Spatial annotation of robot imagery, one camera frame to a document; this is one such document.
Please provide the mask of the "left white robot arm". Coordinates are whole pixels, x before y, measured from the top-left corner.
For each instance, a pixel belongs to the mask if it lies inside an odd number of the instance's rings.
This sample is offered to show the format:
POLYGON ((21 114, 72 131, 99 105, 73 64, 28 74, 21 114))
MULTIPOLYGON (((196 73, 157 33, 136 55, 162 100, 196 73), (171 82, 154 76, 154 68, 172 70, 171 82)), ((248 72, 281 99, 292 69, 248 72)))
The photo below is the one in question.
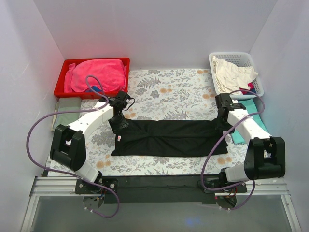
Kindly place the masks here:
POLYGON ((57 126, 50 159, 69 168, 87 184, 103 185, 102 173, 86 160, 86 141, 106 121, 114 132, 128 127, 123 111, 131 107, 128 104, 130 101, 135 102, 135 99, 123 91, 119 91, 115 97, 104 96, 81 118, 67 126, 57 126))

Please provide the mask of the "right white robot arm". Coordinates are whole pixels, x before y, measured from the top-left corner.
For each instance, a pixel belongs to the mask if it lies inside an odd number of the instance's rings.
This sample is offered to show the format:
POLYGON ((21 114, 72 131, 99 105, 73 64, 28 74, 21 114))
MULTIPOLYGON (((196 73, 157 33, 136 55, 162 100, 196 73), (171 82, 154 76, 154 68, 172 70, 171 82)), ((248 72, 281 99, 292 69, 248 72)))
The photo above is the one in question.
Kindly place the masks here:
POLYGON ((238 131, 248 148, 244 163, 224 168, 219 173, 222 186, 249 180, 284 177, 286 173, 285 141, 274 137, 262 129, 253 119, 246 107, 233 102, 230 94, 215 97, 218 108, 218 121, 223 131, 238 131))

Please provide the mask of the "black t shirt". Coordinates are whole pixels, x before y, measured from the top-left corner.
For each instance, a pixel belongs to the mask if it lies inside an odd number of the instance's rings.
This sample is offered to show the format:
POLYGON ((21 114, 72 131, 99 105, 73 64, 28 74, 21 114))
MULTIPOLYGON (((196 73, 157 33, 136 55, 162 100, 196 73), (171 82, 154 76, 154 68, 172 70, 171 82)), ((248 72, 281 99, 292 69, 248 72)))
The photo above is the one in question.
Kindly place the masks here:
POLYGON ((128 120, 115 136, 113 156, 203 157, 227 153, 217 121, 128 120))

